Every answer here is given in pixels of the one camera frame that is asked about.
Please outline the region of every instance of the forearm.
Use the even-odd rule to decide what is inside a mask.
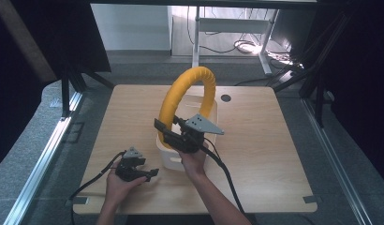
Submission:
[[[251,224],[206,175],[191,178],[216,225]]]
[[[96,225],[113,224],[118,205],[112,202],[104,202]]]

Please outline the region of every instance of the human hand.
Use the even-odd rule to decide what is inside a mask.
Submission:
[[[133,181],[127,182],[122,180],[115,174],[116,167],[119,161],[113,163],[110,173],[107,177],[107,190],[105,202],[114,205],[119,205],[127,196],[128,192],[135,186],[138,186],[146,181],[146,177],[140,177]]]
[[[184,153],[176,149],[180,154],[181,162],[184,165],[186,175],[189,179],[196,179],[202,175],[206,175],[204,171],[204,161],[206,159],[206,154],[199,150],[196,153]]]

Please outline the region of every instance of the white wall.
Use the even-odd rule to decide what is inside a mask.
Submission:
[[[107,51],[170,50],[170,7],[109,4],[91,7]]]

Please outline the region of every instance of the yellow ring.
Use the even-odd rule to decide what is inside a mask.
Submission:
[[[192,84],[203,81],[204,85],[204,97],[200,105],[199,113],[209,118],[210,111],[212,110],[214,97],[215,97],[215,76],[211,70],[206,67],[192,67],[189,70],[181,74],[178,79],[172,84],[170,90],[166,94],[165,99],[160,109],[159,120],[166,125],[166,128],[171,130],[172,120],[175,115],[175,111],[178,108],[178,104],[183,98],[186,91]],[[158,132],[159,140],[162,144],[171,149],[171,147],[164,143],[163,134]]]

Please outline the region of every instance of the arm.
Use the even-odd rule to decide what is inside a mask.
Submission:
[[[195,186],[217,225],[249,224],[250,221],[221,193],[207,177],[203,165],[206,154],[199,150],[195,154],[179,152],[188,178]]]
[[[113,163],[112,167],[116,168],[118,163],[119,162]],[[115,213],[119,204],[126,198],[128,192],[133,187],[142,184],[145,180],[146,177],[140,177],[131,182],[126,182],[115,174],[115,169],[111,169],[107,177],[105,201],[102,205],[96,225],[113,224]]]

